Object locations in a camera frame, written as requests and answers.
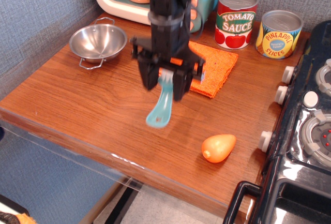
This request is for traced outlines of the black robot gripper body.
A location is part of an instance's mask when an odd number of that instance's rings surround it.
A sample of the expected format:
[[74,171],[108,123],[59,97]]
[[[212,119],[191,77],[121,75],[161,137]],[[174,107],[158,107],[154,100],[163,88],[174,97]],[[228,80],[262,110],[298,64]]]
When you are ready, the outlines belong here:
[[173,72],[191,73],[194,79],[202,81],[205,60],[189,48],[190,17],[182,14],[177,18],[149,14],[151,37],[133,36],[132,57],[144,58]]

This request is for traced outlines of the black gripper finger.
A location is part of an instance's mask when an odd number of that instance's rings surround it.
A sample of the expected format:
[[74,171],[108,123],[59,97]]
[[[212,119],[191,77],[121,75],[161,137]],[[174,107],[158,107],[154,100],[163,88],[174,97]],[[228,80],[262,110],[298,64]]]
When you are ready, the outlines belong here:
[[182,100],[183,96],[190,90],[193,75],[183,71],[177,71],[173,76],[173,97],[175,101]]
[[144,87],[148,91],[152,90],[158,83],[159,65],[151,60],[139,58],[138,67]]

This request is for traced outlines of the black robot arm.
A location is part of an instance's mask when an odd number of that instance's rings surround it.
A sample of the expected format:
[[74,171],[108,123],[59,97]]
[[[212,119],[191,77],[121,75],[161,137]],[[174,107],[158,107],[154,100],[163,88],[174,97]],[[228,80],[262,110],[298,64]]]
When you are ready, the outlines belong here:
[[201,80],[205,60],[189,47],[191,0],[150,0],[151,37],[132,37],[143,85],[157,85],[159,70],[173,72],[173,96],[182,100],[193,79]]

